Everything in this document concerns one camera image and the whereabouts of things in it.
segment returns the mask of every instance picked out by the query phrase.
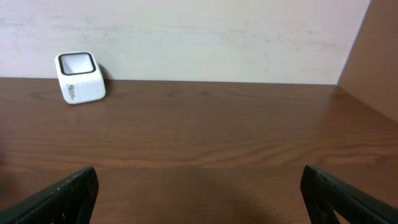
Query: tabletop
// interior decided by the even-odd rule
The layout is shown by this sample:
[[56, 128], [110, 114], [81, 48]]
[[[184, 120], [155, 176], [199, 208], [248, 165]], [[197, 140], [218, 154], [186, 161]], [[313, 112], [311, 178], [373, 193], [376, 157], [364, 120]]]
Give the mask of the tabletop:
[[0, 78], [0, 209], [84, 166], [92, 223], [310, 223], [315, 164], [398, 206], [398, 125], [338, 86], [107, 81], [68, 105], [54, 79]]

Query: wood grain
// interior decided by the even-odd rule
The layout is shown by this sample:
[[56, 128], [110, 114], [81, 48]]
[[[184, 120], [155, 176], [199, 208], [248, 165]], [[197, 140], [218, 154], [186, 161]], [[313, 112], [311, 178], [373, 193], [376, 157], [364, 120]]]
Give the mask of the wood grain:
[[398, 2], [372, 1], [339, 86], [398, 121]]
[[92, 223], [308, 223], [304, 164], [398, 205], [398, 126], [331, 85], [0, 79], [0, 208], [83, 166]]

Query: wooden table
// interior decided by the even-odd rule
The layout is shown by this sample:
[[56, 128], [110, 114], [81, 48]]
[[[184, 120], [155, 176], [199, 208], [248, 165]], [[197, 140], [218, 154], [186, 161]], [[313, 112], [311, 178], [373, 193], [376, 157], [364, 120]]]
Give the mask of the wooden table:
[[331, 85], [0, 78], [0, 208], [93, 165], [92, 223], [309, 223], [315, 164], [398, 206], [398, 125]]

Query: white wall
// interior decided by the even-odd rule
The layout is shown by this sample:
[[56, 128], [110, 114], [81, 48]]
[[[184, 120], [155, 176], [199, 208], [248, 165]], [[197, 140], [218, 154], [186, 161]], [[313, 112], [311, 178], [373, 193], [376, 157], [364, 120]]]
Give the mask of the white wall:
[[1, 0], [0, 76], [335, 84], [370, 0]]

